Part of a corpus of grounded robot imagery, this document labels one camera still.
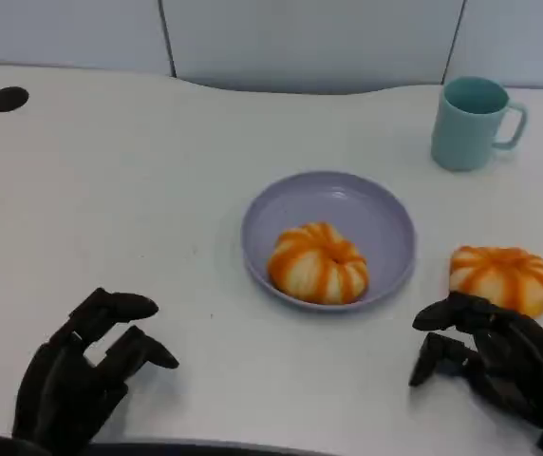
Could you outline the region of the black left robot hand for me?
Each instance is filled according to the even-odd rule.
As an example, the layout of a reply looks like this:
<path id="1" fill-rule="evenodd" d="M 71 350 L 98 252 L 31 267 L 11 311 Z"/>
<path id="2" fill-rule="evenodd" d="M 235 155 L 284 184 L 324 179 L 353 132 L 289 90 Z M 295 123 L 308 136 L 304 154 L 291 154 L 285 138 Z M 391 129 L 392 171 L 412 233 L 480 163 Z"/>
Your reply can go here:
<path id="1" fill-rule="evenodd" d="M 134 325 L 159 310 L 150 298 L 96 289 L 42 344 L 16 399 L 12 435 L 53 450 L 81 447 L 101 429 L 145 364 L 174 370 L 179 362 Z"/>

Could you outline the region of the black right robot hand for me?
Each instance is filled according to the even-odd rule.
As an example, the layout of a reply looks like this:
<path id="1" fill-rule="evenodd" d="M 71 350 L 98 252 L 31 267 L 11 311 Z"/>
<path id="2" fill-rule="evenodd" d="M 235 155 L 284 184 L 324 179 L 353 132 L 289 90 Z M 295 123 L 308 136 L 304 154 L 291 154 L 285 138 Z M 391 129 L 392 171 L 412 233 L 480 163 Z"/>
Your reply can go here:
<path id="1" fill-rule="evenodd" d="M 413 327 L 426 337 L 410 387 L 437 372 L 461 377 L 489 404 L 540 428 L 543 451 L 543 328 L 535 320 L 452 292 L 422 309 Z"/>

